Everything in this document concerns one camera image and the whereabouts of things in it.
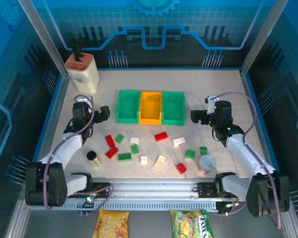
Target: lid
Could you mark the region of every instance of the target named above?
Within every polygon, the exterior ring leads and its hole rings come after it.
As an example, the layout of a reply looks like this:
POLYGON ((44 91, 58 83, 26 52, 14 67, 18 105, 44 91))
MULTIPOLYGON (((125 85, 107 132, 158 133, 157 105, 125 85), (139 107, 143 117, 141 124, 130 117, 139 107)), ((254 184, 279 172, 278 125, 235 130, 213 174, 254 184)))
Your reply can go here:
POLYGON ((199 165, 205 171, 210 171, 215 167, 215 159, 211 155, 202 155, 199 159, 199 165))
POLYGON ((87 159, 88 160, 94 160, 94 159, 96 159, 96 157, 97 157, 97 154, 96 154, 95 151, 89 151, 87 153, 87 159))

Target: red lego brick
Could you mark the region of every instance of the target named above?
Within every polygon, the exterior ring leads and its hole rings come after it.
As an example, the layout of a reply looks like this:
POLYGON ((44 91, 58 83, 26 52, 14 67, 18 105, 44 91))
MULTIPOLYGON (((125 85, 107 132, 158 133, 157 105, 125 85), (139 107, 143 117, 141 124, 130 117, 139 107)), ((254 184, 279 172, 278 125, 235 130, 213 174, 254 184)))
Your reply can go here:
POLYGON ((119 151, 118 148, 114 146, 114 147, 112 147, 112 148, 111 148, 105 155, 106 155, 109 159, 111 159, 111 158, 114 157, 114 155, 117 154, 118 151, 119 151))
POLYGON ((156 141, 161 141, 161 140, 167 139, 168 135, 166 132, 163 132, 163 133, 155 135, 154 137, 155 137, 156 141))
POLYGON ((115 142, 114 142, 113 138, 111 137, 111 135, 105 136, 105 139, 106 139, 107 144, 109 145, 110 148, 115 146, 115 142))
POLYGON ((183 163, 180 163, 177 165, 177 170, 179 171, 180 174, 183 174, 184 172, 187 171, 187 168, 184 166, 183 163))

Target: green lego brick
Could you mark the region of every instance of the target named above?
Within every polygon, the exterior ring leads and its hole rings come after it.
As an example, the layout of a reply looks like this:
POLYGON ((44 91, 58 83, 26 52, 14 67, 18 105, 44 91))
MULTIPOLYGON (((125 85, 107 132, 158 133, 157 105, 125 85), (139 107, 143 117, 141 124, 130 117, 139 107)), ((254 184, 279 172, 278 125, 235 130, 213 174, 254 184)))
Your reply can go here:
POLYGON ((187 150, 187 152, 185 152, 185 158, 194 159, 194 157, 195 157, 195 151, 187 150))
POLYGON ((201 155, 207 155, 208 154, 208 149, 206 147, 201 146, 200 147, 200 154, 201 155))
POLYGON ((115 140, 118 142, 118 143, 121 143, 123 142, 123 140, 125 139, 125 137, 121 134, 117 135, 117 137, 115 138, 115 140))
POLYGON ((118 155, 119 161, 128 161, 131 160, 131 153, 119 154, 118 155))
POLYGON ((137 145, 132 145, 131 146, 131 151, 132 151, 133 154, 139 153, 138 146, 137 145))

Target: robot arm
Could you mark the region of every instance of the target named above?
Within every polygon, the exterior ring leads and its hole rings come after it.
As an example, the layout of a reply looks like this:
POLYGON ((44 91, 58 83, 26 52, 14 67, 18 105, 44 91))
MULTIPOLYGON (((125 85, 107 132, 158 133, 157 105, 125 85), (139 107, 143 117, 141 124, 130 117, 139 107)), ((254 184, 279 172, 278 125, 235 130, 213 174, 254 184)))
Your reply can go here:
POLYGON ((243 139, 244 131, 233 124, 231 103, 213 99, 216 95, 208 96, 205 101, 208 109, 191 111, 193 123, 210 125, 215 136, 245 168, 250 179, 240 179, 234 173, 217 175, 217 181, 223 191, 234 194, 246 201, 251 214, 259 217, 276 212, 272 186, 264 167, 274 179, 281 212, 289 210, 289 179, 277 172, 253 148, 247 138, 243 139))
MULTIPOLYGON (((62 206, 68 196, 78 191, 92 191, 93 181, 90 174, 77 173, 65 177, 64 169, 73 154, 92 136, 93 124, 108 120, 110 111, 107 106, 101 112, 95 111, 92 123, 81 133, 79 132, 91 119, 91 105, 86 99, 78 99, 73 105, 73 118, 67 125, 62 137, 62 145, 57 149, 48 170, 47 201, 49 206, 62 206)), ((28 165, 25 179, 25 201, 28 205, 43 206, 43 174, 52 152, 39 162, 28 165)))

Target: green snack bag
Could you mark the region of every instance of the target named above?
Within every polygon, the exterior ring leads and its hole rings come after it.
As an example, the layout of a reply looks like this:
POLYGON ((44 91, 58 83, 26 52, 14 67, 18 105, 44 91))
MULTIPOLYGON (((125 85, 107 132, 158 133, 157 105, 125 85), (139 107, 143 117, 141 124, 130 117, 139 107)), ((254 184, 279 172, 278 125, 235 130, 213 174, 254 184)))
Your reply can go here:
POLYGON ((214 238, 205 210, 170 213, 172 238, 214 238))

